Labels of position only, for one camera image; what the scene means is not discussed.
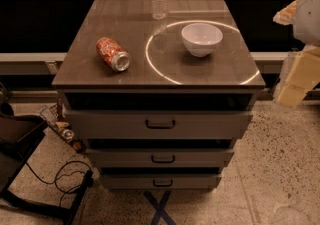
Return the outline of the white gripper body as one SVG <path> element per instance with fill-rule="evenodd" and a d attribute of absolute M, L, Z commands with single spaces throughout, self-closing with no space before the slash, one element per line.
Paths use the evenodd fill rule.
<path fill-rule="evenodd" d="M 293 35 L 309 45 L 320 45 L 320 0 L 298 0 Z"/>

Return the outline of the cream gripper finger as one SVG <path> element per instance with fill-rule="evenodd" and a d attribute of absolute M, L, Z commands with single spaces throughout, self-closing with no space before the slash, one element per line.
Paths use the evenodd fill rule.
<path fill-rule="evenodd" d="M 290 53 L 282 67 L 276 103 L 296 107 L 319 82 L 320 47 L 305 46 L 302 51 Z"/>
<path fill-rule="evenodd" d="M 287 5 L 282 10 L 278 11 L 274 17 L 273 21 L 280 25 L 292 25 L 294 23 L 294 17 L 296 12 L 298 1 L 295 0 Z"/>

